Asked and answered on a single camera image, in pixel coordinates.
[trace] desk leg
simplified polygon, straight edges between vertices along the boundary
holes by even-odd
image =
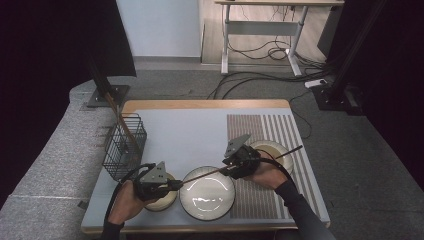
[[[221,74],[228,74],[228,24],[230,23],[230,5],[226,6],[224,25],[224,49],[222,50]]]
[[[305,24],[306,14],[308,13],[308,6],[303,7],[302,17],[297,24],[296,34],[294,35],[294,39],[292,45],[289,49],[286,49],[287,57],[289,58],[290,65],[293,69],[295,76],[300,76],[302,73],[300,72],[299,65],[297,64],[297,57],[294,55],[296,52],[297,44],[299,43],[300,34],[302,33],[303,25]]]

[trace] table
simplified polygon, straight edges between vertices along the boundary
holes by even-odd
[[[294,55],[305,24],[309,6],[343,6],[341,0],[215,0],[216,4],[226,6],[224,26],[224,49],[222,51],[221,73],[228,73],[228,35],[279,35],[293,36],[290,49],[286,54],[295,76],[302,75]],[[303,6],[299,22],[262,22],[262,21],[230,21],[230,8],[232,5],[263,5],[263,6]]]
[[[288,149],[301,145],[293,114],[286,100],[134,100],[123,113],[140,115],[147,131],[142,163],[165,161],[176,179],[201,166],[222,166],[228,140],[244,133],[247,144],[272,140]],[[305,149],[293,155],[292,177],[323,221],[330,223]],[[214,221],[189,216],[179,198],[162,212],[143,210],[126,222],[121,232],[252,231],[295,228],[281,198],[252,182],[234,181],[236,201],[232,209]],[[116,182],[103,169],[99,175],[81,229],[86,234],[102,231],[103,218]]]

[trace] black wire basket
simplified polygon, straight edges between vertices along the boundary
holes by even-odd
[[[103,167],[115,181],[119,181],[130,170],[140,165],[147,139],[146,130],[138,114],[123,114],[123,119],[134,136],[140,151],[130,137],[125,134],[124,128],[118,123],[115,124],[106,141],[106,156],[103,161]]]

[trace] desk foot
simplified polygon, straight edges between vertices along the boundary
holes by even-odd
[[[290,56],[290,49],[286,49],[286,54],[287,54],[287,58],[289,59],[294,75],[302,76],[299,65],[297,64],[297,57],[294,54],[293,56]]]
[[[221,75],[228,74],[228,53],[222,52]]]

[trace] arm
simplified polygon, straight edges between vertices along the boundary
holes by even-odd
[[[261,154],[261,157],[267,158],[267,155]],[[295,186],[276,167],[268,163],[261,163],[256,172],[245,179],[273,189],[283,198],[284,205],[289,209],[304,240],[335,239],[312,211],[303,195],[297,192]]]
[[[146,205],[155,201],[156,200],[141,201],[134,193],[133,182],[130,180],[126,181],[116,196],[115,203],[107,221],[105,220],[104,222],[100,239],[119,239],[119,232],[124,227],[125,221],[137,216]]]

